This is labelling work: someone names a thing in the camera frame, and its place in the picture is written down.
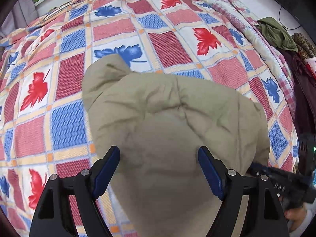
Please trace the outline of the person's right hand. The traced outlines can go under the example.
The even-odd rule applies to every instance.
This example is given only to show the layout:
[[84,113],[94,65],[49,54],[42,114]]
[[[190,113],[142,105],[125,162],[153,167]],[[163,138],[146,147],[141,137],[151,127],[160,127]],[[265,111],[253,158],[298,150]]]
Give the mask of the person's right hand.
[[291,230],[297,229],[304,221],[307,214],[307,210],[304,207],[294,208],[285,211],[284,215],[289,220],[292,221]]

